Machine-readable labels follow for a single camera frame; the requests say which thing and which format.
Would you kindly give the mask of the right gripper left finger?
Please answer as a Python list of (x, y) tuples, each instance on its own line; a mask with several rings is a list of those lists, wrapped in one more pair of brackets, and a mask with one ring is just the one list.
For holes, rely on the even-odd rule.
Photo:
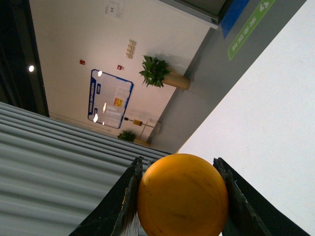
[(136, 157), (98, 206), (70, 233), (71, 236), (137, 236), (137, 194), (143, 176)]

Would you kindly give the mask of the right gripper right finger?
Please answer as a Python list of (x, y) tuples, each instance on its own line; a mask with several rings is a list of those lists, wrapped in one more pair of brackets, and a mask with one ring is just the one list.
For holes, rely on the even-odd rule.
[(222, 158), (214, 167), (223, 178), (229, 200), (223, 236), (307, 236), (308, 233), (277, 210)]

